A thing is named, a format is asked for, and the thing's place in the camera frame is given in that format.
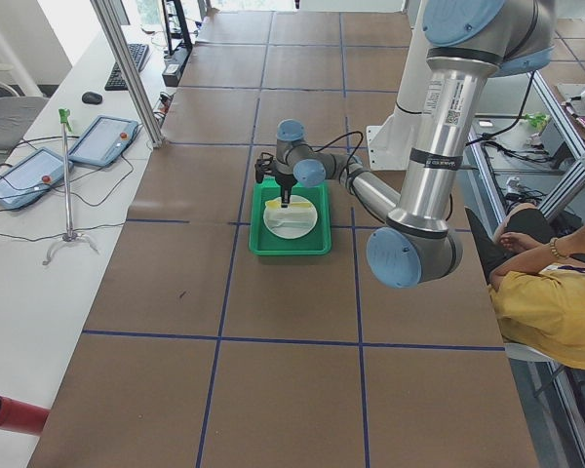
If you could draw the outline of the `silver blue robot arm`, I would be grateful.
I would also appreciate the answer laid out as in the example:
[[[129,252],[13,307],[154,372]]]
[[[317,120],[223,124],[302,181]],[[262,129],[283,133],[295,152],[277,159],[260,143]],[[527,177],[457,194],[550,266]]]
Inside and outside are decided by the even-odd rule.
[[[401,149],[409,157],[402,190],[351,156],[312,149],[295,120],[279,124],[276,154],[259,160],[255,174],[275,177],[283,205],[296,183],[335,179],[345,186],[385,223],[367,242],[368,264],[384,285],[409,288],[447,276],[462,246],[445,210],[482,90],[491,77],[547,65],[556,19],[553,1],[421,3],[409,55],[423,61],[424,86],[413,110],[420,118],[416,137]]]

